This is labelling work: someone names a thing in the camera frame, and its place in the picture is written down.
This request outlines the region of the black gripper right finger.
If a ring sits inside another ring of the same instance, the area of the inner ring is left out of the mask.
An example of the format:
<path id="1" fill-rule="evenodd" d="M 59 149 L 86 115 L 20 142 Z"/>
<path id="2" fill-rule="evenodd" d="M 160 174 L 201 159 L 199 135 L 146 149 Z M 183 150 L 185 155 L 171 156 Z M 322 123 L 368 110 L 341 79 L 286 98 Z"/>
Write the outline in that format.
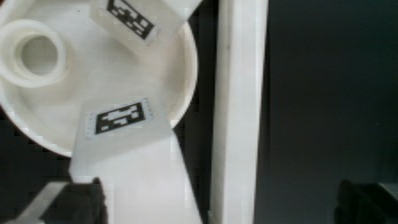
<path id="1" fill-rule="evenodd" d="M 398 224 L 398 183 L 341 181 L 336 224 Z"/>

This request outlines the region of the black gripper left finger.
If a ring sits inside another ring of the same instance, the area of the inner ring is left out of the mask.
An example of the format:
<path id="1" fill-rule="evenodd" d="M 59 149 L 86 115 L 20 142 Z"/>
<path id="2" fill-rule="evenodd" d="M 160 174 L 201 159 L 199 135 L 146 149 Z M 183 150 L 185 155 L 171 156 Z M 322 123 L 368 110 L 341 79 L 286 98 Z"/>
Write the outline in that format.
<path id="1" fill-rule="evenodd" d="M 16 224 L 107 224 L 100 179 L 50 182 L 16 218 Z"/>

